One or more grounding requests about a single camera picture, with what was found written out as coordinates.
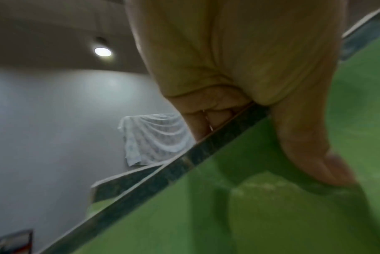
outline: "wall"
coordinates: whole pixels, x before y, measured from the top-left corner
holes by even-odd
[[[38,249],[72,228],[127,169],[120,118],[170,112],[146,75],[0,68],[0,235],[34,228]]]

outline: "ceiling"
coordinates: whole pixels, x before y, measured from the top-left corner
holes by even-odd
[[[0,0],[0,17],[109,34],[131,34],[123,0]]]

